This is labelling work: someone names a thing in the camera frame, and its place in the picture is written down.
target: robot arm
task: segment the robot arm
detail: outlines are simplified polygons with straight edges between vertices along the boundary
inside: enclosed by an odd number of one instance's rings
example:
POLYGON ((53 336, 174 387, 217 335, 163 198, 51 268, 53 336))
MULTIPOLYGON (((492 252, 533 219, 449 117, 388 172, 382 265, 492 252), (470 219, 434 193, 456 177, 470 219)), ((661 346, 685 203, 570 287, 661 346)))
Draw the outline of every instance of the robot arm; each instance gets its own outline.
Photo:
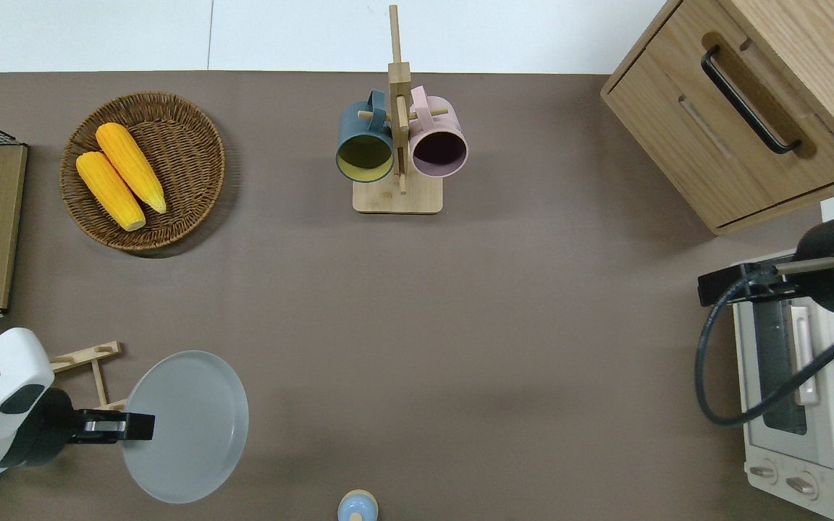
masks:
POLYGON ((0 334, 0 439, 14 435, 53 382, 50 360, 34 333, 10 329, 0 334))

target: yellow corn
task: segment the yellow corn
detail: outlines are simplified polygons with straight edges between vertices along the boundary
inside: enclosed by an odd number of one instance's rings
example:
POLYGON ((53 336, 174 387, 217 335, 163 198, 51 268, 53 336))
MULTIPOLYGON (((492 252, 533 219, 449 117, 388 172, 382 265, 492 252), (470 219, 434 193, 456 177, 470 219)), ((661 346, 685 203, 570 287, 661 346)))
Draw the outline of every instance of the yellow corn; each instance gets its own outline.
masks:
POLYGON ((166 213, 163 187, 125 126, 113 122, 100 125, 96 130, 96 141, 130 190, 153 210, 166 213))
POLYGON ((132 232, 146 224, 143 210, 105 154, 84 153, 76 158, 76 171, 102 208, 105 208, 122 228, 132 232))

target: drawer handle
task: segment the drawer handle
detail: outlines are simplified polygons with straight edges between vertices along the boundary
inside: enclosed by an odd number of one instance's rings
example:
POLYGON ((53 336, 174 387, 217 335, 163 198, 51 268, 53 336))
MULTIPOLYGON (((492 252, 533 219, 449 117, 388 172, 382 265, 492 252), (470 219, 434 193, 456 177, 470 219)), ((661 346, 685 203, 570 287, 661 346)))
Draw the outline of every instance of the drawer handle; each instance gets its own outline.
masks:
POLYGON ((701 68, 704 69, 704 72, 708 76, 709 80, 711 80, 713 85, 716 85, 716 88, 719 89, 719 92, 723 93, 725 99, 732 105, 732 108, 738 112, 739 116, 742 116, 742 119, 745 119, 745 123, 751 127, 752 130, 755 131, 758 138, 762 140, 762 142, 775 154, 785 154, 787 152, 793 151, 794 148, 800 146, 801 140, 796 140, 790 145, 784 145, 782 142, 779 142, 778 139, 765 127, 764 122, 758 117, 757 114, 754 113, 754 110, 751 110, 751 107, 748 103, 742 99, 742 96, 736 92, 736 89, 732 88, 732 85, 729 85, 729 82, 725 79, 725 76, 719 69, 716 69, 716 65, 712 62, 712 57, 719 52, 719 46, 713 46, 708 51, 707 54, 704 55, 704 59, 701 60, 701 68))

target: white wall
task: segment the white wall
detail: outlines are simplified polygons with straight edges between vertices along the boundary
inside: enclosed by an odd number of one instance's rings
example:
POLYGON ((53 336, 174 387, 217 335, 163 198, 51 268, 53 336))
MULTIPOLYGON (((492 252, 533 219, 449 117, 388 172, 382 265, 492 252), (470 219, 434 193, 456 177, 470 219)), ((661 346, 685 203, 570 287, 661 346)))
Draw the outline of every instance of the white wall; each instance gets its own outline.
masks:
MULTIPOLYGON (((0 0, 0 72, 374 70, 377 0, 0 0)), ((397 0, 414 72, 608 73, 665 0, 397 0)))

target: oven window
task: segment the oven window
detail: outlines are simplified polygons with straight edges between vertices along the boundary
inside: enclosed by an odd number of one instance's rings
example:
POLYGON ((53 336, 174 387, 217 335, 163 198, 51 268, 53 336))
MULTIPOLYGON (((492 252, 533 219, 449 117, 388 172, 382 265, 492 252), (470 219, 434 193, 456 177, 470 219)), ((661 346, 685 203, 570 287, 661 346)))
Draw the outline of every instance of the oven window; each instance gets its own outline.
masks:
MULTIPOLYGON (((759 384, 764 398, 793 375, 791 304, 787 300, 758 302, 752 306, 752 314, 758 346, 759 384)), ((801 436, 806 434, 806 411, 797 405, 792 394, 762 418, 769 428, 801 436)))

